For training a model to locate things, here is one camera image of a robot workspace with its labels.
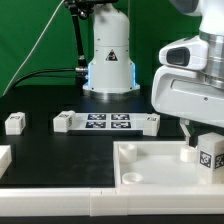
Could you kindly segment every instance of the green backdrop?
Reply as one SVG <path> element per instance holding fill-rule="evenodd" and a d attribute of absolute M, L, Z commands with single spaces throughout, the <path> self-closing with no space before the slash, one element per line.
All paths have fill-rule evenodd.
<path fill-rule="evenodd" d="M 26 58 L 61 0 L 7 0 L 0 2 L 0 95 Z M 116 8 L 130 15 L 131 58 L 136 63 L 137 82 L 150 85 L 159 49 L 184 37 L 197 35 L 200 18 L 180 14 L 168 0 L 120 0 Z M 85 54 L 93 57 L 92 22 L 81 21 Z M 49 27 L 34 54 L 19 73 L 44 68 L 75 67 L 76 46 L 70 14 L 64 6 Z M 74 84 L 73 80 L 32 79 L 23 84 Z"/>

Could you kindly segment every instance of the small white block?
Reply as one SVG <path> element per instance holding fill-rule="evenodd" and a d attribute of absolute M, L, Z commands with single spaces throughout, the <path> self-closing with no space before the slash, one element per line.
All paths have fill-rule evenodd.
<path fill-rule="evenodd" d="M 220 184 L 224 182 L 224 137 L 215 133 L 198 138 L 199 183 Z"/>
<path fill-rule="evenodd" d="M 160 115 L 149 114 L 144 121 L 143 135 L 157 136 L 160 126 Z"/>
<path fill-rule="evenodd" d="M 0 178 L 5 173 L 9 164 L 12 162 L 11 147 L 0 146 Z"/>
<path fill-rule="evenodd" d="M 198 150 L 189 145 L 183 145 L 180 151 L 180 160 L 186 163 L 196 163 L 198 158 Z"/>
<path fill-rule="evenodd" d="M 5 121 L 6 135 L 21 135 L 26 126 L 25 114 L 12 113 Z"/>
<path fill-rule="evenodd" d="M 75 123 L 74 111 L 62 111 L 54 118 L 54 132 L 68 132 Z"/>

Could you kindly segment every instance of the white box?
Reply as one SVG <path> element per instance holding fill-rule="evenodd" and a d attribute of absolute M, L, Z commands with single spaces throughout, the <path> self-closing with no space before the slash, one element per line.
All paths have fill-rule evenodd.
<path fill-rule="evenodd" d="M 11 147 L 0 146 L 0 178 L 7 170 L 9 164 L 12 162 Z"/>
<path fill-rule="evenodd" d="M 143 127 L 143 135 L 157 136 L 160 126 L 160 115 L 149 114 L 146 116 Z"/>
<path fill-rule="evenodd" d="M 75 123 L 76 114 L 74 111 L 62 111 L 54 118 L 54 132 L 68 132 Z"/>
<path fill-rule="evenodd" d="M 5 121 L 6 135 L 21 135 L 25 126 L 25 114 L 21 112 L 12 113 Z"/>

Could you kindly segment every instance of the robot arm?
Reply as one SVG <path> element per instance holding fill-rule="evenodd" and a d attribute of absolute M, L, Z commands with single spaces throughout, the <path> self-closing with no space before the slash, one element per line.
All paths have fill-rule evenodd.
<path fill-rule="evenodd" d="M 183 14 L 200 16 L 200 0 L 170 0 L 170 2 Z"/>

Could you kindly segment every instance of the black table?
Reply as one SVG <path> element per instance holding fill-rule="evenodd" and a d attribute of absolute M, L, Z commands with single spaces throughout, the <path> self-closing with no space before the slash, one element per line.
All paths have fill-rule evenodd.
<path fill-rule="evenodd" d="M 150 99 L 150 87 L 142 87 L 139 97 L 110 102 L 81 96 L 74 86 L 22 86 L 11 90 L 0 99 L 0 145 L 12 146 L 13 162 L 0 180 L 0 188 L 113 187 L 113 141 L 183 140 L 179 120 L 162 115 L 158 137 L 149 137 L 139 132 L 55 134 L 53 118 L 68 110 L 77 113 L 153 113 Z M 5 135 L 4 121 L 13 112 L 26 114 L 27 126 L 22 136 Z M 211 129 L 201 124 L 196 127 L 205 132 Z M 215 127 L 212 130 L 222 132 Z M 99 170 L 104 170 L 103 175 L 102 172 L 97 175 Z M 0 218 L 0 223 L 207 224 L 223 223 L 223 218 L 223 215 L 29 217 Z"/>

